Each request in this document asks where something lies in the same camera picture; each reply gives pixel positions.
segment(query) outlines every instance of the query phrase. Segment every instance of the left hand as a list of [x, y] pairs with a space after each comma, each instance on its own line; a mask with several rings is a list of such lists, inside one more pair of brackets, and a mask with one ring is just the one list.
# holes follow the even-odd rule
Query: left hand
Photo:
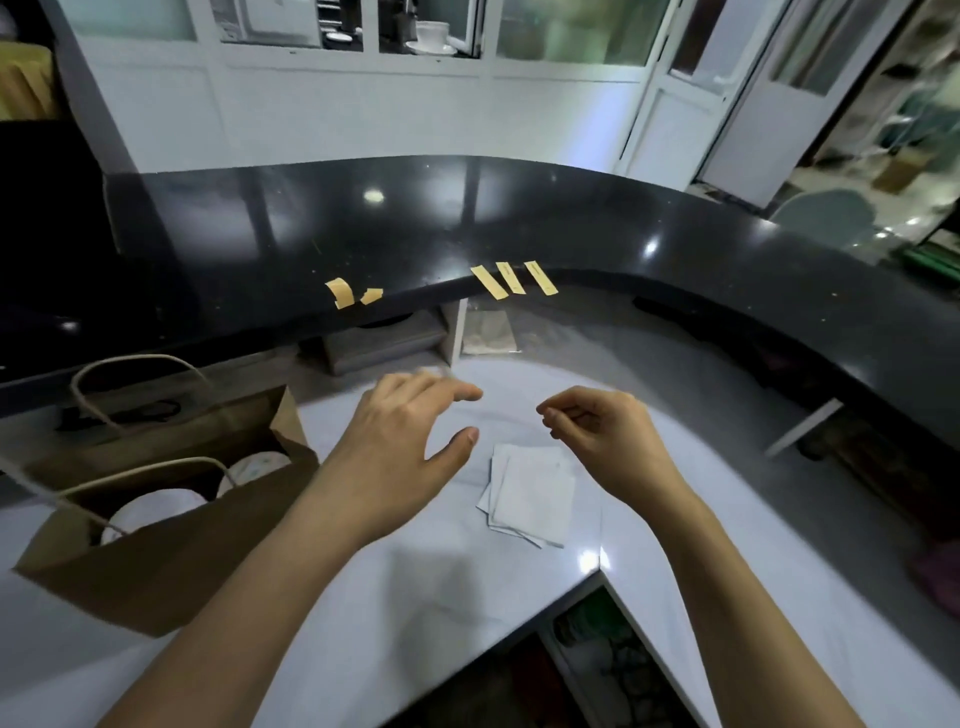
[[433, 424], [453, 402], [481, 397], [473, 384], [425, 370], [385, 375], [364, 393], [304, 496], [320, 496], [318, 507], [332, 508], [354, 529], [357, 547], [392, 533], [464, 467], [480, 436], [466, 427], [425, 460]]

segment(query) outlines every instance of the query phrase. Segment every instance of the stack of paper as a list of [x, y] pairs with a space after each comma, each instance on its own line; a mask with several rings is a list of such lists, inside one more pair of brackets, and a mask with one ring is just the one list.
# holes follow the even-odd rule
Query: stack of paper
[[576, 479], [560, 448], [494, 445], [490, 484], [477, 508], [494, 531], [563, 547]]

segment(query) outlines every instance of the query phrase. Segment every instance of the brown paper bag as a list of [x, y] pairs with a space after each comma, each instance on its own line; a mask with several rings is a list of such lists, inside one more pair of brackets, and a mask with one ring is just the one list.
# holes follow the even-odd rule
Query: brown paper bag
[[223, 473], [189, 464], [136, 474], [70, 498], [104, 518], [161, 488], [190, 488], [210, 502], [106, 546], [101, 525], [58, 510], [15, 570], [84, 611], [147, 635], [190, 621], [279, 522], [318, 468], [297, 404], [285, 387], [227, 402], [182, 423], [159, 425], [36, 462], [27, 473], [54, 491], [164, 460], [204, 456], [228, 466], [262, 450], [291, 464], [216, 497]]

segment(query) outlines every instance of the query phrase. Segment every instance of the yellow tape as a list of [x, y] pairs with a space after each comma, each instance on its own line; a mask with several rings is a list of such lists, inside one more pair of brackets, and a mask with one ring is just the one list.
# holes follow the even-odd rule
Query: yellow tape
[[503, 279], [507, 281], [507, 285], [510, 290], [514, 293], [526, 293], [523, 290], [523, 286], [520, 285], [520, 281], [516, 279], [516, 273], [514, 269], [510, 267], [510, 263], [497, 263], [497, 269], [500, 271], [500, 275], [503, 276]]
[[367, 293], [360, 297], [360, 303], [363, 305], [370, 305], [374, 301], [379, 301], [383, 298], [383, 289], [382, 288], [368, 288]]
[[337, 299], [337, 308], [346, 308], [355, 303], [353, 300], [353, 291], [350, 289], [349, 283], [345, 280], [328, 280], [324, 285], [330, 289], [333, 296]]
[[534, 277], [534, 280], [540, 284], [543, 293], [547, 296], [553, 296], [557, 293], [557, 286], [546, 276], [539, 263], [535, 260], [528, 260], [524, 265], [527, 267], [527, 270], [530, 271], [530, 275]]
[[478, 265], [475, 268], [470, 268], [470, 271], [480, 279], [480, 282], [483, 283], [484, 288], [490, 291], [490, 295], [498, 301], [505, 299], [510, 295], [503, 290], [503, 286], [497, 283], [496, 278], [491, 276], [487, 269], [482, 265]]

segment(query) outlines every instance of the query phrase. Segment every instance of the hand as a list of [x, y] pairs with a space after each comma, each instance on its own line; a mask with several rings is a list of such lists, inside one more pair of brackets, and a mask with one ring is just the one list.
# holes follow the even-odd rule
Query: hand
[[319, 494], [338, 521], [365, 546], [410, 521], [457, 471], [480, 436], [458, 432], [424, 460], [437, 418], [455, 401], [479, 400], [483, 391], [427, 371], [382, 377], [364, 393], [340, 442], [305, 494]]
[[650, 419], [625, 392], [571, 387], [537, 407], [551, 436], [563, 442], [608, 493], [647, 518], [665, 498], [690, 493]]

